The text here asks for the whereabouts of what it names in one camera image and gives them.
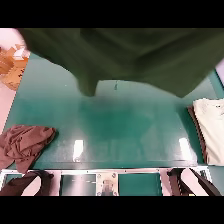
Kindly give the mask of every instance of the green table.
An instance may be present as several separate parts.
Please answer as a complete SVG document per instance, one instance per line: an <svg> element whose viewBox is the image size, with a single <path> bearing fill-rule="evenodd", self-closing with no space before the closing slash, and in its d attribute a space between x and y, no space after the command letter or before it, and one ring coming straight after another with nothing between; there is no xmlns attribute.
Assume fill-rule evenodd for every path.
<svg viewBox="0 0 224 224"><path fill-rule="evenodd" d="M186 107L203 97L224 97L215 71L183 99L125 81L118 81L117 87L116 81L102 81L96 96L86 97L70 72L31 54L5 129L14 124L57 128L59 135L34 169L196 166L203 158ZM182 138L190 143L187 154L180 147ZM80 139L84 151L80 161L73 162L74 142Z"/></svg>

